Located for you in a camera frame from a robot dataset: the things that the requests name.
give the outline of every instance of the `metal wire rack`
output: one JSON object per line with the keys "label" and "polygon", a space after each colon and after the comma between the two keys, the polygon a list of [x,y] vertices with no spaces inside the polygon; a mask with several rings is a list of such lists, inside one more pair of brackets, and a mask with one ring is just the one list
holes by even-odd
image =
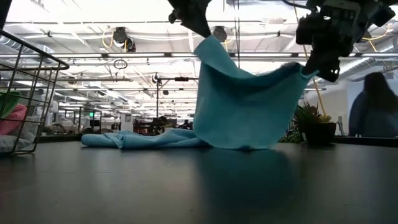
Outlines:
{"label": "metal wire rack", "polygon": [[[6,31],[0,30],[0,37],[13,41],[13,48],[18,51],[12,60],[0,51],[0,154],[33,153],[51,107],[58,73],[69,69],[69,65]],[[36,65],[25,65],[26,58],[32,56]],[[18,81],[21,78],[30,81]],[[39,91],[44,99],[37,98]],[[21,109],[18,116],[14,113],[17,108]]]}

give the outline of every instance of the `ceiling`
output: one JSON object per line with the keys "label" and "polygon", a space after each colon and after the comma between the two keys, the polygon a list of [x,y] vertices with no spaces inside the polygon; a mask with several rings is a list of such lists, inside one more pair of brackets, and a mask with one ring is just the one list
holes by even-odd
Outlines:
{"label": "ceiling", "polygon": [[[166,0],[13,0],[4,30],[24,38],[38,47],[46,46],[50,52],[62,56],[70,64],[70,69],[60,73],[57,82],[57,97],[63,102],[77,102],[102,108],[103,110],[135,110],[138,114],[153,116],[156,106],[156,85],[152,81],[155,74],[161,78],[190,77],[200,75],[200,61],[195,57],[151,57],[151,52],[178,52],[189,54],[203,40],[179,24],[170,24],[168,16],[172,8]],[[305,10],[298,9],[303,16]],[[303,52],[303,47],[295,44],[297,18],[294,10],[280,1],[263,1],[242,4],[239,10],[225,4],[222,0],[212,0],[206,12],[211,28],[224,26],[228,34],[225,49],[228,52],[264,53],[264,57],[241,58],[240,67],[254,74],[267,73],[283,63],[300,58],[270,57],[268,53],[286,54]],[[116,27],[126,27],[128,35],[134,40],[141,58],[123,57],[127,68],[118,70],[114,62],[124,49],[112,43],[111,34]],[[395,20],[384,27],[372,26],[372,36],[381,38],[373,44],[378,50],[395,52],[391,47],[394,41]],[[237,41],[237,27],[240,28]],[[16,53],[2,45],[0,51],[5,54]],[[357,44],[357,52],[373,52],[369,42]],[[117,53],[117,57],[105,59],[100,54]],[[347,74],[352,68],[359,68],[360,58],[346,58],[342,61],[342,70]],[[378,60],[374,65],[364,66],[355,74],[368,69],[382,69]],[[25,64],[37,64],[35,60],[26,60]],[[67,78],[75,77],[77,82],[70,84]],[[195,110],[197,81],[162,82],[159,93],[160,114],[178,114],[187,116]],[[322,83],[327,88],[329,83]],[[114,102],[111,107],[99,105]]]}

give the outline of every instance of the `table surface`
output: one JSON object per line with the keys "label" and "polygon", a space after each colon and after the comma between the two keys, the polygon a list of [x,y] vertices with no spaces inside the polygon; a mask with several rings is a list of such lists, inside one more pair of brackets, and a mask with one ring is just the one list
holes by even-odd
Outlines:
{"label": "table surface", "polygon": [[89,149],[0,158],[0,223],[398,223],[398,149]]}

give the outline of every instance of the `plant pot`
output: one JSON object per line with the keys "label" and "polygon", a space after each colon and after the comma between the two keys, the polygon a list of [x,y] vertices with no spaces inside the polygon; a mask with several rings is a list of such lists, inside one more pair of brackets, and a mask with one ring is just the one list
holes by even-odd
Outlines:
{"label": "plant pot", "polygon": [[300,133],[308,144],[326,145],[335,137],[336,123],[310,124],[300,128]]}

